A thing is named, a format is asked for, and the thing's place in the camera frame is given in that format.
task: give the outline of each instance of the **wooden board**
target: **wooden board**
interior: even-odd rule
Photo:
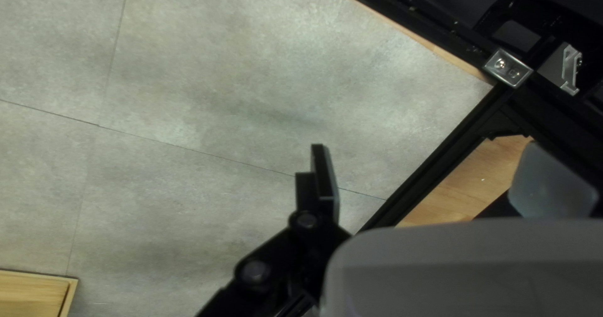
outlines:
[[[531,140],[523,136],[485,140],[398,226],[473,219],[509,189],[519,158]]]
[[[399,30],[400,32],[403,32],[405,35],[408,35],[416,42],[425,46],[427,49],[429,49],[430,51],[439,55],[440,57],[444,58],[445,60],[452,63],[453,65],[459,67],[466,73],[469,73],[469,74],[475,76],[476,78],[478,78],[484,82],[487,82],[490,85],[494,85],[497,83],[497,81],[493,77],[490,77],[488,74],[484,73],[481,69],[472,66],[470,63],[466,62],[465,60],[460,59],[459,57],[444,50],[443,48],[432,43],[431,41],[428,41],[427,39],[418,35],[417,33],[414,33],[413,31],[409,30],[408,28],[403,27],[402,25],[400,25],[400,24],[396,23],[395,21],[389,19],[388,17],[382,15],[381,13],[376,12],[372,8],[366,6],[365,4],[362,4],[362,3],[358,2],[357,0],[354,0],[354,1],[357,2],[359,5],[361,5],[362,7],[364,7],[365,9],[367,9],[369,12],[373,13],[379,19],[388,23],[391,27],[394,27],[397,30]]]
[[[78,280],[0,270],[0,316],[67,317]]]

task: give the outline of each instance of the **tile grout line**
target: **tile grout line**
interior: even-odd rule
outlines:
[[[119,22],[117,23],[117,32],[115,33],[115,43],[113,44],[113,54],[111,55],[111,61],[109,62],[109,70],[107,72],[107,78],[105,79],[105,85],[103,87],[104,94],[102,96],[100,110],[98,113],[98,117],[96,118],[97,123],[100,123],[101,115],[102,115],[102,107],[105,104],[105,101],[107,100],[107,89],[109,87],[109,79],[111,77],[111,70],[113,69],[113,61],[115,60],[115,53],[117,52],[117,42],[119,41],[119,33],[121,32],[121,23],[124,20],[126,1],[127,0],[124,0],[123,4],[121,5],[121,13],[119,14]]]
[[[371,197],[371,198],[375,198],[375,199],[386,200],[386,199],[383,199],[383,198],[380,198],[380,197],[375,197],[375,196],[372,196],[372,195],[370,195],[370,194],[366,194],[366,193],[362,193],[362,192],[358,192],[358,191],[353,191],[353,190],[344,189],[343,187],[338,187],[337,189],[344,190],[344,191],[350,191],[350,192],[354,192],[354,193],[361,194],[361,195],[363,195],[363,196],[367,196],[367,197]]]
[[[100,126],[100,125],[98,125],[98,127],[99,127],[99,128],[104,128],[104,129],[106,129],[106,130],[111,130],[111,131],[119,132],[120,134],[131,135],[131,136],[135,136],[135,137],[137,137],[137,138],[142,138],[142,139],[146,139],[146,140],[154,141],[154,142],[156,142],[156,143],[161,143],[161,144],[166,144],[166,145],[170,145],[170,146],[178,147],[179,149],[185,149],[185,150],[188,150],[188,151],[193,151],[193,152],[197,152],[197,153],[202,153],[202,154],[204,154],[204,155],[212,156],[212,157],[215,157],[215,158],[225,159],[225,160],[228,160],[228,161],[236,162],[236,163],[238,163],[238,164],[243,164],[243,165],[247,165],[247,166],[257,167],[257,168],[261,168],[262,170],[266,170],[266,171],[271,171],[271,172],[276,172],[276,173],[284,174],[285,176],[289,176],[289,177],[292,177],[292,176],[293,176],[292,174],[288,174],[288,173],[284,173],[284,172],[280,172],[280,171],[275,171],[275,170],[270,170],[269,168],[265,168],[265,167],[261,167],[261,166],[255,166],[255,165],[247,164],[246,162],[242,162],[242,161],[236,161],[236,160],[234,160],[234,159],[228,159],[228,158],[224,158],[224,157],[216,156],[216,155],[213,155],[213,154],[211,154],[211,153],[207,153],[207,152],[202,152],[202,151],[197,151],[197,150],[189,149],[188,147],[183,147],[183,146],[179,146],[179,145],[174,145],[174,144],[171,144],[171,143],[165,143],[164,141],[155,140],[155,139],[153,139],[153,138],[147,138],[147,137],[145,137],[145,136],[139,136],[139,135],[135,135],[135,134],[130,134],[130,133],[128,133],[128,132],[123,132],[123,131],[120,131],[120,130],[116,130],[116,129],[114,129],[114,128],[106,128],[106,127],[104,127],[104,126]]]
[[[48,113],[48,114],[52,114],[52,115],[58,115],[59,117],[63,117],[63,118],[67,118],[67,119],[71,119],[71,120],[75,120],[75,121],[79,121],[81,123],[86,123],[86,124],[98,126],[98,124],[91,123],[90,121],[85,121],[85,120],[81,120],[81,119],[67,117],[66,115],[62,115],[62,114],[58,114],[58,113],[53,113],[53,112],[48,112],[46,110],[37,109],[35,107],[31,107],[31,106],[27,106],[27,105],[23,105],[23,104],[19,104],[19,103],[13,103],[12,101],[4,100],[4,99],[0,99],[0,101],[3,101],[4,103],[9,103],[9,104],[12,104],[12,105],[22,106],[22,107],[25,107],[27,109],[32,109],[34,111],[40,111],[40,112],[44,112],[44,113]]]
[[[90,155],[88,156],[88,160],[86,161],[86,180],[84,181],[84,186],[82,186],[81,189],[81,196],[79,198],[79,208],[77,212],[77,217],[75,218],[75,228],[73,229],[73,237],[71,238],[71,248],[69,249],[69,259],[67,259],[67,267],[65,268],[66,276],[69,275],[69,266],[71,266],[71,256],[73,255],[73,247],[75,246],[75,237],[77,236],[77,231],[79,229],[79,217],[81,216],[81,210],[84,206],[84,197],[86,196],[86,190],[88,189],[88,182],[90,180],[90,162],[96,155],[96,139],[98,138],[98,128],[100,127],[98,125],[95,126],[96,133],[94,135],[94,142],[92,143],[92,150],[90,152]]]
[[[193,151],[193,152],[197,152],[197,153],[202,153],[202,154],[204,154],[204,155],[208,155],[208,156],[212,156],[212,157],[215,157],[215,158],[220,158],[220,159],[225,159],[225,160],[228,160],[228,161],[231,161],[231,162],[236,162],[236,163],[238,163],[238,164],[243,164],[243,165],[247,165],[247,166],[257,167],[257,168],[260,168],[260,169],[262,169],[262,170],[271,171],[271,172],[276,172],[276,173],[279,173],[279,174],[284,174],[285,176],[289,176],[289,177],[294,177],[294,176],[295,176],[295,175],[293,175],[293,174],[284,173],[284,172],[275,171],[275,170],[270,170],[269,168],[265,168],[265,167],[261,167],[261,166],[255,166],[255,165],[252,165],[252,164],[247,164],[246,162],[242,162],[242,161],[236,161],[236,160],[234,160],[234,159],[228,159],[228,158],[224,158],[224,157],[216,156],[216,155],[213,155],[213,154],[210,154],[210,153],[207,153],[207,152],[203,152],[203,151],[197,151],[197,150],[189,149],[188,147],[182,147],[182,146],[179,146],[179,145],[174,145],[174,144],[171,144],[171,143],[165,143],[164,141],[159,141],[159,140],[156,140],[156,139],[153,139],[153,138],[147,138],[147,137],[144,137],[144,136],[139,136],[139,135],[135,135],[135,134],[130,134],[130,133],[128,133],[128,132],[123,132],[123,131],[120,131],[120,130],[116,130],[116,129],[114,129],[114,128],[106,128],[106,127],[101,126],[101,125],[99,125],[99,124],[90,123],[89,121],[80,120],[80,119],[76,119],[76,118],[71,118],[71,117],[67,117],[67,116],[62,115],[62,114],[52,113],[52,112],[44,111],[44,110],[41,110],[41,109],[36,109],[35,107],[31,107],[31,106],[27,106],[27,105],[21,105],[21,104],[13,103],[13,102],[8,101],[8,100],[2,100],[2,99],[0,99],[0,101],[3,101],[3,102],[5,102],[5,103],[9,103],[9,104],[12,104],[12,105],[17,105],[17,106],[26,107],[26,108],[28,108],[28,109],[32,109],[32,110],[34,110],[34,111],[40,111],[40,112],[44,112],[44,113],[48,113],[48,114],[52,114],[52,115],[58,115],[59,117],[63,117],[63,118],[66,118],[66,119],[71,119],[71,120],[75,120],[75,121],[79,121],[79,122],[81,122],[81,123],[86,123],[86,124],[94,125],[94,126],[96,126],[96,127],[98,127],[98,128],[104,128],[104,129],[106,129],[106,130],[110,130],[110,131],[114,131],[114,132],[119,132],[120,134],[131,135],[131,136],[135,136],[135,137],[137,137],[137,138],[142,138],[142,139],[146,139],[146,140],[154,141],[154,142],[156,142],[156,143],[161,143],[161,144],[166,144],[166,145],[170,145],[170,146],[178,147],[179,149],[185,149],[185,150],[188,150],[188,151]],[[372,198],[376,198],[376,199],[385,200],[385,199],[383,199],[383,198],[379,198],[379,197],[376,197],[376,196],[372,196],[372,195],[370,195],[370,194],[366,194],[366,193],[362,193],[362,192],[357,192],[357,191],[353,191],[353,190],[344,189],[343,187],[338,187],[338,189],[340,189],[340,190],[346,190],[346,191],[350,191],[350,192],[357,193],[357,194],[361,194],[361,195],[363,195],[363,196],[368,196],[368,197],[372,197]]]

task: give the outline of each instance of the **screw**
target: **screw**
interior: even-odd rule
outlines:
[[[496,63],[494,63],[494,67],[497,69],[505,68],[507,62],[503,59],[499,59]]]
[[[270,273],[270,267],[261,260],[252,260],[243,266],[241,277],[248,284],[260,284]]]
[[[318,225],[318,219],[313,214],[302,213],[297,218],[297,224],[302,228],[312,229]]]
[[[514,68],[509,71],[509,77],[511,78],[517,78],[520,74],[521,73]]]

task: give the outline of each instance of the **gray tile floor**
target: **gray tile floor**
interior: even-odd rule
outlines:
[[[70,316],[192,316],[311,143],[356,231],[489,86],[351,0],[0,0],[0,267]]]

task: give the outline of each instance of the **metal clip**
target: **metal clip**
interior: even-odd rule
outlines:
[[[518,88],[534,72],[521,60],[499,48],[484,65],[484,69],[512,88]]]
[[[564,42],[538,69],[538,73],[572,96],[580,90],[576,87],[576,74],[582,63],[582,53]]]

